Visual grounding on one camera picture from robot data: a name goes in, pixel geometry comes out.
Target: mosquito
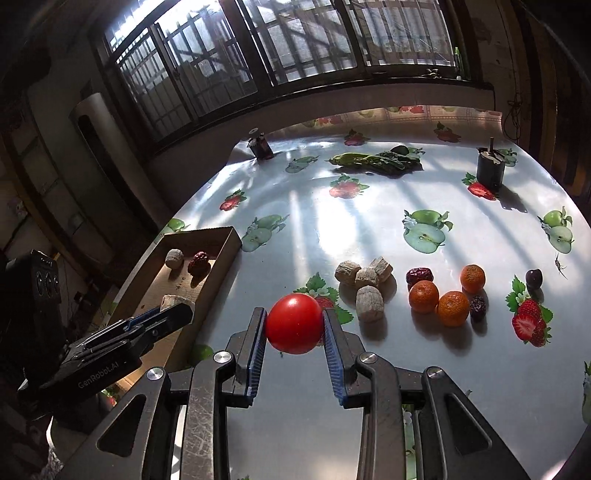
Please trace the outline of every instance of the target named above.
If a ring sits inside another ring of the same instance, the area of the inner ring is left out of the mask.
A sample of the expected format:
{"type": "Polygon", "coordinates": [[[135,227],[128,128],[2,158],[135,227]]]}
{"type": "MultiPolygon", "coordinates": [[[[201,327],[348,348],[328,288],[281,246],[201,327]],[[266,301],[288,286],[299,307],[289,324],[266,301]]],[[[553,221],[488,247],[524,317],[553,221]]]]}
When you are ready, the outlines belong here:
{"type": "Polygon", "coordinates": [[[560,261],[558,260],[558,254],[556,254],[556,260],[554,260],[554,265],[556,265],[556,268],[558,268],[558,273],[560,273],[564,278],[566,278],[566,276],[562,273],[562,271],[566,268],[563,267],[562,265],[560,265],[560,261]]]}

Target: cardboard box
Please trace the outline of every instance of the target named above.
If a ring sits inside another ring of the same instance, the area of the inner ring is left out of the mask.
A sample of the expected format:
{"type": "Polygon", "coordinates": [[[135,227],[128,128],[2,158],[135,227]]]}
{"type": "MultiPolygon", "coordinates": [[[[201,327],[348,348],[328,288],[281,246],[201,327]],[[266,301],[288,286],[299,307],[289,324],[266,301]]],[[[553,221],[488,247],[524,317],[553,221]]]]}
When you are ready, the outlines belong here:
{"type": "Polygon", "coordinates": [[[121,388],[128,390],[152,367],[164,367],[173,372],[186,366],[195,338],[241,245],[233,227],[220,227],[170,233],[146,250],[115,297],[114,309],[105,319],[106,324],[159,307],[164,295],[190,299],[195,302],[195,312],[189,325],[156,342],[154,348],[142,357],[142,366],[118,382],[121,388]],[[164,265],[166,254],[172,248],[181,250],[185,257],[178,270],[170,270],[164,265]],[[212,268],[197,283],[187,272],[187,266],[199,251],[209,254],[212,268]]]}

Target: tomato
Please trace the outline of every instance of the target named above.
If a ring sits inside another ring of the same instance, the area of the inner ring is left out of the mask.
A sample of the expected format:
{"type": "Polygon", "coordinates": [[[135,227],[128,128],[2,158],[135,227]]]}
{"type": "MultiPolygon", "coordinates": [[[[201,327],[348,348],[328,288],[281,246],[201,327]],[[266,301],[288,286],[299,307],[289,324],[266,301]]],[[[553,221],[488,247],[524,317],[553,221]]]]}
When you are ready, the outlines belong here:
{"type": "Polygon", "coordinates": [[[312,350],[322,338],[322,308],[305,293],[291,293],[279,300],[269,312],[265,334],[280,352],[299,355],[312,350]]]}

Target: small black container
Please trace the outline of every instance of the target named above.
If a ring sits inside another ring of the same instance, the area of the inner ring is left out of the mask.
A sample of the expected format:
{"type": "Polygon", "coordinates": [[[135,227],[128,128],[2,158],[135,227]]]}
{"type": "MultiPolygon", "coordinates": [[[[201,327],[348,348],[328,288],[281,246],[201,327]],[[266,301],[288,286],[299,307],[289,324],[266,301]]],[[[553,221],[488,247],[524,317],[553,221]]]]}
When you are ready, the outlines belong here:
{"type": "Polygon", "coordinates": [[[275,156],[265,139],[265,134],[259,132],[258,128],[253,128],[248,132],[248,135],[250,137],[248,148],[252,150],[252,153],[258,160],[269,160],[275,156]]]}
{"type": "Polygon", "coordinates": [[[505,174],[505,157],[498,150],[479,148],[478,152],[477,181],[492,193],[499,193],[505,174]]]}

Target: strawberry print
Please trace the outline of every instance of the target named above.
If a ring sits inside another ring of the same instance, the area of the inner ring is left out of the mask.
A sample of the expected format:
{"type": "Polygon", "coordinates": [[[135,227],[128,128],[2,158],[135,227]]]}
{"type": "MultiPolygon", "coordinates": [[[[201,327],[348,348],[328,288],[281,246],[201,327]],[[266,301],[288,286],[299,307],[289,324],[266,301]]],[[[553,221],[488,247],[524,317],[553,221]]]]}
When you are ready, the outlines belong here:
{"type": "Polygon", "coordinates": [[[554,314],[542,304],[530,297],[525,284],[515,276],[512,282],[513,291],[506,297],[507,306],[513,312],[513,330],[517,338],[535,347],[550,343],[550,327],[548,324],[554,314]]]}
{"type": "Polygon", "coordinates": [[[451,128],[446,127],[441,122],[437,123],[437,128],[433,130],[437,135],[437,138],[442,142],[458,143],[461,139],[461,135],[456,135],[451,128]]]}
{"type": "Polygon", "coordinates": [[[528,342],[531,340],[538,322],[531,315],[524,313],[515,315],[511,323],[519,339],[528,342]]]}
{"type": "Polygon", "coordinates": [[[496,200],[496,196],[482,183],[476,181],[476,177],[471,173],[466,172],[466,177],[462,180],[464,185],[468,185],[468,191],[476,197],[481,197],[487,200],[496,200]]]}
{"type": "Polygon", "coordinates": [[[319,125],[338,125],[343,123],[343,119],[339,115],[332,115],[332,116],[324,116],[316,120],[319,125]]]}
{"type": "Polygon", "coordinates": [[[517,309],[517,313],[531,315],[536,321],[542,318],[542,310],[538,303],[533,299],[527,299],[517,309]]]}
{"type": "Polygon", "coordinates": [[[319,272],[306,282],[305,287],[294,290],[294,293],[305,293],[313,297],[323,310],[334,309],[341,325],[353,320],[353,314],[339,305],[339,292],[333,287],[327,287],[319,272]]]}
{"type": "Polygon", "coordinates": [[[369,188],[369,185],[363,185],[359,183],[359,179],[352,179],[348,175],[341,175],[337,180],[331,181],[330,186],[330,196],[342,199],[353,199],[369,188]]]}
{"type": "Polygon", "coordinates": [[[538,323],[535,326],[534,333],[531,336],[530,343],[533,346],[541,347],[544,346],[547,342],[547,331],[550,327],[546,326],[546,322],[542,319],[538,320],[538,323]]]}
{"type": "Polygon", "coordinates": [[[220,205],[220,210],[229,212],[233,208],[236,208],[240,202],[244,202],[246,197],[244,196],[244,190],[237,190],[226,197],[226,199],[220,205]]]}
{"type": "Polygon", "coordinates": [[[411,113],[425,113],[425,109],[422,105],[414,105],[414,106],[402,106],[400,107],[401,112],[411,112],[411,113]]]}
{"type": "Polygon", "coordinates": [[[347,136],[345,136],[345,145],[348,147],[359,147],[360,145],[365,145],[369,140],[370,138],[364,137],[362,133],[351,129],[347,136]]]}

